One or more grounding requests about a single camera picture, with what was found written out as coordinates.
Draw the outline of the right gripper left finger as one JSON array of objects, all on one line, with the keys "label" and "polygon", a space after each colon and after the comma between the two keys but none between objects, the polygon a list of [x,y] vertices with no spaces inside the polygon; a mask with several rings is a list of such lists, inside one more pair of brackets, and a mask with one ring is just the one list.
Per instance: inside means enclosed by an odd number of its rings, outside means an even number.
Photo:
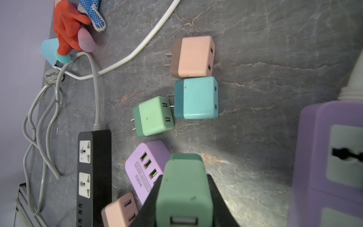
[{"label": "right gripper left finger", "polygon": [[130,227],[156,227],[156,202],[163,175],[155,181],[155,185],[148,195],[144,205],[133,220]]}]

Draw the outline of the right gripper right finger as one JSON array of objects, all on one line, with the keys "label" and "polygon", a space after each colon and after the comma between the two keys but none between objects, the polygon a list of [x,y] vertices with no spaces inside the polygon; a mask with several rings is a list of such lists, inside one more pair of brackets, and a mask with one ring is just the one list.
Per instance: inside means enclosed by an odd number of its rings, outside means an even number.
[{"label": "right gripper right finger", "polygon": [[240,227],[228,209],[212,176],[207,174],[213,202],[213,227]]}]

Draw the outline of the pink charger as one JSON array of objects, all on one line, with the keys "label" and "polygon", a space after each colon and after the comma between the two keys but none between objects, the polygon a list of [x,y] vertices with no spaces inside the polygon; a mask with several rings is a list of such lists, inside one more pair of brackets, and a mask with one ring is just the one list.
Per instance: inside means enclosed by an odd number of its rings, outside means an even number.
[{"label": "pink charger", "polygon": [[137,204],[132,193],[127,193],[106,205],[101,211],[105,227],[129,227],[138,213]]}]

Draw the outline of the green charger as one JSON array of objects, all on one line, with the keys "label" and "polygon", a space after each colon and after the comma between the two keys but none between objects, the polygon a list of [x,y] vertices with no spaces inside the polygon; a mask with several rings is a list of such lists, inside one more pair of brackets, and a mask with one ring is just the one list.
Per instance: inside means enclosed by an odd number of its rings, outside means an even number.
[{"label": "green charger", "polygon": [[158,227],[211,227],[213,201],[200,155],[174,153],[162,177],[156,201]]}]

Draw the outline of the purple power strip front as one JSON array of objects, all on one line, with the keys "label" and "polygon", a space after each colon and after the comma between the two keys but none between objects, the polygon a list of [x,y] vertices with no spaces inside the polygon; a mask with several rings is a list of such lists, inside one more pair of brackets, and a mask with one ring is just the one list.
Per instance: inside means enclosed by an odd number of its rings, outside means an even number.
[{"label": "purple power strip front", "polygon": [[125,163],[126,173],[141,204],[144,204],[157,178],[164,174],[171,154],[162,140],[141,143]]}]

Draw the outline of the purple power strip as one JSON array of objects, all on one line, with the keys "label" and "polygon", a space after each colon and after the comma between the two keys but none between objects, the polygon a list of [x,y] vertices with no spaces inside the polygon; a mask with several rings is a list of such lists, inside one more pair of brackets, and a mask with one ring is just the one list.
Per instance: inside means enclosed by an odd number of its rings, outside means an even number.
[{"label": "purple power strip", "polygon": [[287,224],[362,226],[362,103],[331,101],[301,111]]},{"label": "purple power strip", "polygon": [[164,174],[171,154],[162,140],[141,143],[125,163],[126,173],[141,204],[144,204],[157,178]]}]

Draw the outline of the black power strip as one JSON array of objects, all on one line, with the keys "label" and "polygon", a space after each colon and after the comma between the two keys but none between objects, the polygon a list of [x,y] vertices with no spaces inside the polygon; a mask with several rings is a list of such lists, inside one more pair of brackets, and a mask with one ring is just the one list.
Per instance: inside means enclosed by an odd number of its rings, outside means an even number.
[{"label": "black power strip", "polygon": [[110,130],[78,135],[76,227],[102,227],[102,209],[112,201]]}]

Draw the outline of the green USB charger plug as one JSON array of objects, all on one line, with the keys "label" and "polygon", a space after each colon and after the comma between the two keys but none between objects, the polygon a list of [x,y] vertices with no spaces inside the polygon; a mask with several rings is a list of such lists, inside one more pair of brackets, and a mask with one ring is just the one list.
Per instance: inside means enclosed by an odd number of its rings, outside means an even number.
[{"label": "green USB charger plug", "polygon": [[152,136],[174,128],[169,99],[156,96],[133,107],[133,121],[138,137]]}]

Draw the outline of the teal charger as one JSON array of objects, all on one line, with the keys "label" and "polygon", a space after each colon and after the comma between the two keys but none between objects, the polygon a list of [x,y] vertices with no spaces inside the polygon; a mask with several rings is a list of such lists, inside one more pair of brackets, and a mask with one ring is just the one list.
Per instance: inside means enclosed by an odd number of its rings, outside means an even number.
[{"label": "teal charger", "polygon": [[218,82],[214,77],[183,79],[174,85],[176,119],[218,118]]}]

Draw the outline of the pink USB charger plug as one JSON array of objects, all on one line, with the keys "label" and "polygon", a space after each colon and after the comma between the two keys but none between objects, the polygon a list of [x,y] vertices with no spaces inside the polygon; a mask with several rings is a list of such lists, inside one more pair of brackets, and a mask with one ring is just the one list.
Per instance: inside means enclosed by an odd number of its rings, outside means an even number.
[{"label": "pink USB charger plug", "polygon": [[211,36],[176,39],[172,46],[170,75],[176,79],[210,77],[216,45]]}]

